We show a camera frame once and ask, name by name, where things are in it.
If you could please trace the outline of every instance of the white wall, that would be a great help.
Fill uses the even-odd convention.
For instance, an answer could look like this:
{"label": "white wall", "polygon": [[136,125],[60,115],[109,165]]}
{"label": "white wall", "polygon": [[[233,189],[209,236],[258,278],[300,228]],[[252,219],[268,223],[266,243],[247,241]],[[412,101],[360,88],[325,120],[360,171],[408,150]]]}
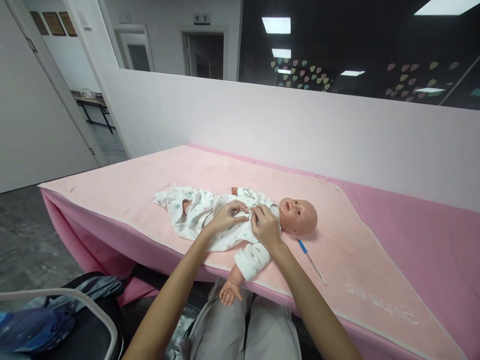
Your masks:
{"label": "white wall", "polygon": [[210,13],[211,26],[228,27],[226,80],[237,80],[241,0],[105,0],[113,27],[120,16],[145,24],[158,73],[185,75],[179,26],[193,26],[194,14]]}
{"label": "white wall", "polygon": [[192,142],[480,212],[478,111],[120,69],[96,0],[65,1],[132,157]]}

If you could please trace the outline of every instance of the door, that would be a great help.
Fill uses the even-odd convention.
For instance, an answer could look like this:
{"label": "door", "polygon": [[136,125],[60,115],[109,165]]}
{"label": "door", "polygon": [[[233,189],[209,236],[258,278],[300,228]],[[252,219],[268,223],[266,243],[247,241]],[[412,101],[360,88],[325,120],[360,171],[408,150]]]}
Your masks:
{"label": "door", "polygon": [[0,0],[0,193],[98,167]]}
{"label": "door", "polygon": [[125,25],[114,31],[125,68],[154,72],[147,28],[144,25]]}
{"label": "door", "polygon": [[190,76],[223,80],[224,35],[185,35],[186,55]]}

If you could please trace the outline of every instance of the hand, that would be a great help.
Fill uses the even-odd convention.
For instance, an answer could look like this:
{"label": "hand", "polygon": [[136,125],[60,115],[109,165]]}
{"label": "hand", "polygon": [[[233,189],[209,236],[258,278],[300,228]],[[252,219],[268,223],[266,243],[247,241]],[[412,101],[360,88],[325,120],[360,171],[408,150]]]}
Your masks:
{"label": "hand", "polygon": [[253,235],[266,247],[269,253],[282,244],[279,220],[270,209],[260,204],[252,207],[251,230]]}
{"label": "hand", "polygon": [[243,301],[239,286],[227,279],[220,290],[220,301],[223,306],[227,306],[227,304],[232,306],[235,297]]}
{"label": "hand", "polygon": [[249,220],[248,216],[238,216],[234,217],[235,214],[238,214],[240,211],[249,213],[247,205],[239,200],[233,200],[224,204],[220,210],[216,213],[215,217],[205,226],[205,229],[210,229],[213,234],[219,233],[223,230],[228,229],[229,227],[244,223]]}

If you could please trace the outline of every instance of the wall sign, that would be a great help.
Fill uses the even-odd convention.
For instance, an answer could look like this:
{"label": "wall sign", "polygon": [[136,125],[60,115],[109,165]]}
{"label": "wall sign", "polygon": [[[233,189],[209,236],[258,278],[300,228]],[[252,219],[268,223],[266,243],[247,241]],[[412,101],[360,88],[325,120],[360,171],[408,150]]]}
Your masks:
{"label": "wall sign", "polygon": [[42,12],[50,32],[54,36],[67,36],[56,12]]}
{"label": "wall sign", "polygon": [[63,27],[65,27],[66,33],[68,36],[76,37],[77,33],[75,31],[74,25],[72,24],[72,20],[70,20],[69,13],[66,11],[59,12],[61,22],[63,23]]}
{"label": "wall sign", "polygon": [[40,14],[37,11],[30,11],[30,15],[33,18],[33,21],[35,22],[35,25],[38,28],[38,31],[40,32],[40,34],[50,35]]}

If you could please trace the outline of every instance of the blue thermometer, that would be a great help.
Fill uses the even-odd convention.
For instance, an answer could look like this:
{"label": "blue thermometer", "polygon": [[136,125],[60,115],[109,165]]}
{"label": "blue thermometer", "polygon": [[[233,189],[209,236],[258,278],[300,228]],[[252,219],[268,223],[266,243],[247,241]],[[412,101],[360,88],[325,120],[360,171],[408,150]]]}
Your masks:
{"label": "blue thermometer", "polygon": [[327,282],[326,282],[325,279],[324,279],[324,277],[322,276],[322,274],[320,273],[319,269],[318,269],[317,266],[315,265],[314,261],[313,261],[312,258],[310,257],[309,252],[307,251],[307,248],[305,247],[305,245],[304,245],[304,243],[302,242],[302,240],[300,240],[300,239],[297,239],[297,240],[298,240],[298,243],[300,244],[301,249],[303,250],[303,253],[308,257],[308,259],[310,260],[313,268],[315,269],[316,273],[317,273],[318,276],[320,277],[320,280],[321,280],[321,282],[323,283],[323,285],[328,286],[328,285],[327,285]]}

